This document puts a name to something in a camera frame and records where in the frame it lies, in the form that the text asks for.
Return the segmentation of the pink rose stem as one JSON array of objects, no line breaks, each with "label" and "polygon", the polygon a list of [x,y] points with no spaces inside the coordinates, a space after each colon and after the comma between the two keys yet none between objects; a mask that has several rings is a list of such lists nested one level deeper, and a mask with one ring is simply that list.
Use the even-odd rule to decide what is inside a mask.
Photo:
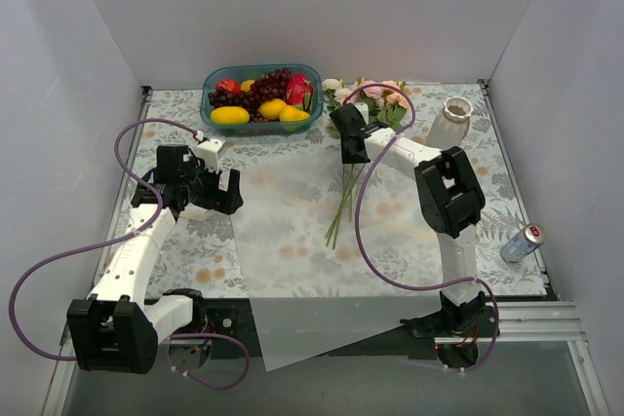
[{"label": "pink rose stem", "polygon": [[[386,125],[389,124],[386,97],[392,94],[392,91],[388,92],[383,87],[373,87],[372,84],[374,84],[374,81],[366,80],[364,78],[359,78],[350,87],[347,87],[344,81],[343,83],[343,88],[348,88],[351,91],[351,95],[345,99],[343,105],[346,102],[365,102],[369,107],[370,122],[381,122]],[[344,207],[344,210],[348,210],[348,220],[352,221],[355,205],[354,199],[356,197],[355,192],[357,191],[359,179],[362,176],[365,164],[344,165],[352,165],[354,167],[353,177],[351,180],[351,194],[347,205]]]}]

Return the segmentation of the white wrapping paper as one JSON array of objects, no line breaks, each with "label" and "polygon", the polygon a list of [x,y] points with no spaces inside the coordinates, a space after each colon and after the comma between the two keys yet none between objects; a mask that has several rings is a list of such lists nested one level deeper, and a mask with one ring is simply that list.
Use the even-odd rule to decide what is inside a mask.
[{"label": "white wrapping paper", "polygon": [[[233,215],[239,261],[267,370],[310,359],[353,339],[387,331],[399,319],[440,310],[438,290],[415,292],[378,278],[342,214],[335,249],[326,233],[340,201],[334,150],[282,155],[241,172],[243,206]],[[443,282],[436,233],[420,211],[415,183],[385,164],[370,177],[361,234],[373,265],[400,284]]]}]

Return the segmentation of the cream ribbon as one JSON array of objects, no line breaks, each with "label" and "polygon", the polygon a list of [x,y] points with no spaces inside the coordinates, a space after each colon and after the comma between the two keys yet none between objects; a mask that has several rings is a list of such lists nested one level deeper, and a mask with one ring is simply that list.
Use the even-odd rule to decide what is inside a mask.
[{"label": "cream ribbon", "polygon": [[209,213],[206,209],[195,207],[195,206],[187,207],[179,215],[180,218],[193,220],[193,221],[199,221],[199,222],[206,221],[208,216],[209,216]]}]

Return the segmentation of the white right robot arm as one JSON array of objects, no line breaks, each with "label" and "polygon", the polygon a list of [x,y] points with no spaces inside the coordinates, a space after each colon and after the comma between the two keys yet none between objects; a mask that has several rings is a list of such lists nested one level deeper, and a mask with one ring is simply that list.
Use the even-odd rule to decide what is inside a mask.
[{"label": "white right robot arm", "polygon": [[[452,335],[463,335],[486,306],[485,284],[477,279],[476,228],[486,198],[463,149],[438,149],[416,143],[383,123],[369,123],[348,103],[330,114],[340,136],[344,164],[367,165],[354,207],[357,246],[370,270],[385,283],[415,292],[438,290],[441,310],[425,319]],[[371,262],[361,234],[361,208],[369,180],[379,164],[396,170],[416,185],[420,211],[437,236],[443,282],[400,284]]]}]

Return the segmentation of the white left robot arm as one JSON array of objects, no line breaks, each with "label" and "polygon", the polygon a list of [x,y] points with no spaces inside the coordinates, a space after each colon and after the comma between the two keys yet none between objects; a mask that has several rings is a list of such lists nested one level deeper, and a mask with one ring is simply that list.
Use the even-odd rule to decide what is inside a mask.
[{"label": "white left robot arm", "polygon": [[153,304],[145,297],[165,240],[187,208],[231,215],[242,206],[238,170],[230,171],[225,188],[220,186],[224,147],[216,138],[195,148],[158,147],[155,167],[139,179],[131,199],[129,239],[118,246],[88,297],[68,308],[80,369],[145,374],[167,338],[178,331],[195,338],[207,330],[199,291],[170,291]]}]

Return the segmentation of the white ribbed vase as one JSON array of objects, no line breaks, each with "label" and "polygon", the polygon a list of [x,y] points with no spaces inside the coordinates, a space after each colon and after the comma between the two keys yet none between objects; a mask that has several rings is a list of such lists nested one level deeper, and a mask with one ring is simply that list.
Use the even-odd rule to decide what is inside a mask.
[{"label": "white ribbed vase", "polygon": [[447,98],[425,138],[425,145],[442,150],[459,146],[469,131],[472,113],[473,106],[468,99]]}]

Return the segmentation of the cream rose stem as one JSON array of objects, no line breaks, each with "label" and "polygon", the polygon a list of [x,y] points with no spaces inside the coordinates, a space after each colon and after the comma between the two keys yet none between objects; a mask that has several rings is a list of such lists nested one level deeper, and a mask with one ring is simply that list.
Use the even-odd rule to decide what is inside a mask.
[{"label": "cream rose stem", "polygon": [[341,90],[343,89],[343,81],[333,78],[327,78],[322,82],[323,94],[328,108],[334,109],[342,100]]}]

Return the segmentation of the white rose stem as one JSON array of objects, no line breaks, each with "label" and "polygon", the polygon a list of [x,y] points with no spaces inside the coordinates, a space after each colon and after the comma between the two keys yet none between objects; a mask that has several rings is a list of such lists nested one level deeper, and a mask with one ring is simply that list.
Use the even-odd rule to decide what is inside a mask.
[{"label": "white rose stem", "polygon": [[[341,88],[335,91],[330,90],[330,93],[336,108],[341,107],[345,99],[351,95],[351,91],[348,88]],[[340,201],[326,233],[326,246],[331,246],[332,249],[336,248],[342,214],[350,198],[353,172],[354,167],[352,165],[342,166]]]}]

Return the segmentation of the peach rose stem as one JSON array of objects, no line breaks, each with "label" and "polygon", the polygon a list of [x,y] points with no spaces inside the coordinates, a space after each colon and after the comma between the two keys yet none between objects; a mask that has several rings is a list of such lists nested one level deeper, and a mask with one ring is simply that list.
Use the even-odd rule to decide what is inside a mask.
[{"label": "peach rose stem", "polygon": [[383,87],[388,92],[392,91],[392,94],[386,97],[388,104],[388,126],[393,130],[398,130],[402,126],[402,120],[410,108],[407,98],[399,93],[399,91],[403,91],[405,89],[406,83],[391,80],[381,82],[374,81],[372,86]]}]

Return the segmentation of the floral tablecloth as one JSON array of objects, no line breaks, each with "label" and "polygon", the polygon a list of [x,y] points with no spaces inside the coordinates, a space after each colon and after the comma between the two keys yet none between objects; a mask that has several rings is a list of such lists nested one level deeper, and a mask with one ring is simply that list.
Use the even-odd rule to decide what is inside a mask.
[{"label": "floral tablecloth", "polygon": [[[461,145],[486,197],[477,227],[478,276],[497,298],[544,297],[545,278],[534,255],[519,263],[508,263],[499,253],[525,219],[480,87],[410,82],[405,91],[414,107],[403,118],[404,134],[417,143],[424,141],[447,98],[460,96],[472,103],[469,132]],[[340,141],[327,114],[322,114],[304,132],[234,135],[227,137],[225,143],[221,164],[225,170],[238,170],[240,174],[253,164],[282,155],[334,150],[340,158]],[[198,289],[207,298],[249,298],[234,238],[233,216],[213,210],[208,213],[203,222],[179,219],[155,262],[146,290],[148,298],[159,298],[167,290],[177,288]]]}]

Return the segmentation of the red dragon fruit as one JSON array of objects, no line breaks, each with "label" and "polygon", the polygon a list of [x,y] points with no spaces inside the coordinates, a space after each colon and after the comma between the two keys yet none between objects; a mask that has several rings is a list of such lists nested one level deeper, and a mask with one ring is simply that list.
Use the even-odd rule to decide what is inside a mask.
[{"label": "red dragon fruit", "polygon": [[308,112],[312,106],[313,92],[311,80],[305,74],[294,74],[286,87],[285,102],[299,110]]}]

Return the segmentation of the yellow mango right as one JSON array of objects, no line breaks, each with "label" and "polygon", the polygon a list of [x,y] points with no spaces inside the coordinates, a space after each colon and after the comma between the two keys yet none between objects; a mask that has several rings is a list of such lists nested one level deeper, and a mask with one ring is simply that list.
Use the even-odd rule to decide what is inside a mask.
[{"label": "yellow mango right", "polygon": [[279,113],[279,121],[282,123],[305,121],[310,115],[292,105],[285,105]]}]

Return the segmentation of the yellow mango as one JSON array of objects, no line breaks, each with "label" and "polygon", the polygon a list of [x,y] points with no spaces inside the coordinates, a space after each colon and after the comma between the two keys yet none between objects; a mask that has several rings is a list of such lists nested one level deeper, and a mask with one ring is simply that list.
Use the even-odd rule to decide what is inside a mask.
[{"label": "yellow mango", "polygon": [[245,125],[250,121],[249,112],[239,106],[221,106],[210,115],[211,121],[219,125]]},{"label": "yellow mango", "polygon": [[285,105],[279,113],[279,121],[282,123],[305,121],[310,115],[292,105]]}]

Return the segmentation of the yellow mango left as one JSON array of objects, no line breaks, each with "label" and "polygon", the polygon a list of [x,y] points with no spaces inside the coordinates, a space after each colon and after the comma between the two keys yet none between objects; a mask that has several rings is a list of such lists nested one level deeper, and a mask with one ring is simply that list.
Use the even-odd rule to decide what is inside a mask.
[{"label": "yellow mango left", "polygon": [[250,121],[249,112],[239,106],[221,106],[210,115],[211,121],[219,125],[245,125]]}]

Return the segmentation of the yellow lemon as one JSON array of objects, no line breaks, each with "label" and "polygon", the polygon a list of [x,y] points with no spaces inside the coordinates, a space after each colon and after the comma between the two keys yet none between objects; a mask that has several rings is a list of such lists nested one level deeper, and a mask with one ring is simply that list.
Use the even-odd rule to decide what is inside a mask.
[{"label": "yellow lemon", "polygon": [[279,99],[273,98],[264,101],[258,108],[259,114],[263,119],[268,121],[276,121],[279,119],[280,113],[287,106],[287,104]]}]

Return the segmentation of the dark red grape bunch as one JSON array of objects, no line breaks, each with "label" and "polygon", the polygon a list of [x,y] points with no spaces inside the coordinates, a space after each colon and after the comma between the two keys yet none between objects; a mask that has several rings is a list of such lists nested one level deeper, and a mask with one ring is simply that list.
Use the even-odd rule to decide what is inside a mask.
[{"label": "dark red grape bunch", "polygon": [[214,89],[208,92],[208,103],[212,111],[221,106],[243,107],[250,114],[249,123],[273,122],[263,119],[258,108],[264,101],[273,98],[285,101],[286,87],[291,77],[292,73],[288,68],[272,70],[257,79],[249,79],[255,80],[255,89],[249,93],[242,91],[237,94],[220,93],[215,89],[215,85]]}]

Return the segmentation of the red apple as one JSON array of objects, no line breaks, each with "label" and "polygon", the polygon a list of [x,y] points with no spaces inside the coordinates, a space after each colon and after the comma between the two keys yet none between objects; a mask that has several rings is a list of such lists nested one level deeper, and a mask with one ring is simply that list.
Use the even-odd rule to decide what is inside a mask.
[{"label": "red apple", "polygon": [[236,80],[229,78],[220,80],[216,84],[215,89],[220,93],[231,94],[237,94],[241,90],[240,84]]}]

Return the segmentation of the orange fruit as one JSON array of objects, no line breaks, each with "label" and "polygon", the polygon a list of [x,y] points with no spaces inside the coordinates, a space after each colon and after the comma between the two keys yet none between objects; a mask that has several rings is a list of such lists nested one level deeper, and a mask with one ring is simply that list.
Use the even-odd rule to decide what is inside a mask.
[{"label": "orange fruit", "polygon": [[240,89],[242,92],[249,93],[255,89],[255,80],[246,80],[241,83]]}]

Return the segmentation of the teal plastic fruit basket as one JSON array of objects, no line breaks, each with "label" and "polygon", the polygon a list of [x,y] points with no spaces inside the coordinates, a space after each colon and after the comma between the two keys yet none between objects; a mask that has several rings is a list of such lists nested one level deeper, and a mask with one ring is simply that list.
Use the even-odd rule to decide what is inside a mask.
[{"label": "teal plastic fruit basket", "polygon": [[318,72],[304,64],[220,68],[204,81],[200,114],[224,134],[304,132],[323,113]]}]

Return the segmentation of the silver drink can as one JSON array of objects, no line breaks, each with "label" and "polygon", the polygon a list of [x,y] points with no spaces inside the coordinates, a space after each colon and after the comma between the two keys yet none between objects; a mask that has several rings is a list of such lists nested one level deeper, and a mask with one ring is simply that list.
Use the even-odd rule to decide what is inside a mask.
[{"label": "silver drink can", "polygon": [[543,246],[547,233],[543,226],[529,223],[521,228],[500,250],[501,258],[508,263],[519,263]]}]

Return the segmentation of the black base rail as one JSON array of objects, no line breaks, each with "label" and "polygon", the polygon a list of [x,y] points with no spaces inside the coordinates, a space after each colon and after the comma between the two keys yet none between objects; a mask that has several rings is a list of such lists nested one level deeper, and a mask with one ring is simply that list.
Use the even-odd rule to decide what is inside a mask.
[{"label": "black base rail", "polygon": [[[441,309],[422,318],[399,319],[387,331],[362,339],[353,339],[355,330],[347,330],[349,342],[334,347],[324,354],[330,357],[406,357],[408,359],[435,360],[442,353],[435,343],[437,337],[457,338],[451,345],[467,359],[476,359],[478,352],[474,341],[493,331],[488,322],[493,309],[484,303],[468,308],[457,308],[446,299]],[[234,359],[242,354],[238,340],[252,358],[267,357],[261,350],[260,338],[264,335],[256,328],[251,302],[244,299],[206,299],[196,297],[191,323],[175,330],[176,340],[198,340],[197,353],[215,359]]]}]

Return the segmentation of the aluminium frame rail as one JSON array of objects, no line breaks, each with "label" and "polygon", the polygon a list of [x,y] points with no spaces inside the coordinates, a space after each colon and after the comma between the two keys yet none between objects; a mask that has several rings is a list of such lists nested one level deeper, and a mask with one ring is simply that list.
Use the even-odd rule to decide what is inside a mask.
[{"label": "aluminium frame rail", "polygon": [[586,333],[571,301],[499,302],[497,342],[585,341]]}]

